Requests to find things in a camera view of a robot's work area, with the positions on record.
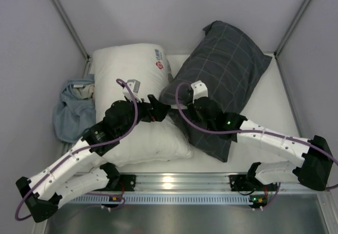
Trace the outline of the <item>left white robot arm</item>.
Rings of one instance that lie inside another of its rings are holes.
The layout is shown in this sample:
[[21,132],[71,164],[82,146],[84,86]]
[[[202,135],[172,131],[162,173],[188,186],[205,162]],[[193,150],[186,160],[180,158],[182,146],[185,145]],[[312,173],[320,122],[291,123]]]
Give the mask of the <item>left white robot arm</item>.
[[134,127],[143,122],[162,122],[170,105],[148,95],[148,102],[135,97],[114,102],[102,121],[90,127],[76,144],[48,168],[32,177],[21,177],[16,186],[36,223],[53,216],[59,208],[74,198],[97,190],[114,188],[119,172],[114,164],[105,163],[83,176],[74,177],[86,165],[116,147]]

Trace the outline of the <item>dark grey checked pillowcase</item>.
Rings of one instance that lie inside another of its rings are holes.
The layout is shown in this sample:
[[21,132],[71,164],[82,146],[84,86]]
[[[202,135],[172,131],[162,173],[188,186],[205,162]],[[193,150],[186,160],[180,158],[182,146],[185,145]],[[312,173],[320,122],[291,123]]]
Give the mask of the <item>dark grey checked pillowcase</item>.
[[[208,95],[224,112],[241,113],[272,57],[265,55],[256,43],[239,28],[214,21],[203,29],[205,37],[183,63],[172,82],[159,97],[160,102],[175,105],[176,88],[181,82],[202,81]],[[188,137],[189,143],[216,158],[227,162],[231,141],[203,133],[188,125],[178,110],[169,116]]]

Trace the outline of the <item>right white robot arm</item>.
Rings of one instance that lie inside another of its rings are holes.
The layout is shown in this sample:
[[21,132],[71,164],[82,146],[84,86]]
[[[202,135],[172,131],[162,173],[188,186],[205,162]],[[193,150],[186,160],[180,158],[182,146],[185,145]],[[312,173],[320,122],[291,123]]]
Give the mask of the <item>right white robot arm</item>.
[[325,138],[291,137],[260,126],[247,117],[224,112],[208,97],[188,104],[191,125],[201,122],[206,127],[198,130],[216,135],[225,141],[242,143],[266,150],[283,158],[282,162],[255,162],[247,172],[248,181],[263,185],[271,183],[300,183],[315,191],[324,191],[334,163]]

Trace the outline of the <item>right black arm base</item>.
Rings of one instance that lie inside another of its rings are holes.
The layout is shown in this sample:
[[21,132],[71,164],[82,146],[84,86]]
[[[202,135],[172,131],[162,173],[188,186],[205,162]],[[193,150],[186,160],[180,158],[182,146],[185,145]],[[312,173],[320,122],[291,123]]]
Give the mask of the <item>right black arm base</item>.
[[247,177],[244,174],[229,176],[231,191],[233,192],[252,192],[264,191],[265,186],[255,177]]

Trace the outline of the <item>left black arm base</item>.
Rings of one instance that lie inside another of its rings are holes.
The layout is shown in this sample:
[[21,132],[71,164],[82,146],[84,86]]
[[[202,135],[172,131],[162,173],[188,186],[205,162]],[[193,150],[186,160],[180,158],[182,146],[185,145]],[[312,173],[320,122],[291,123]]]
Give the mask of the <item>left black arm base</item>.
[[96,189],[96,191],[117,191],[117,192],[133,192],[136,185],[136,175],[121,174],[119,179],[108,182],[105,188]]

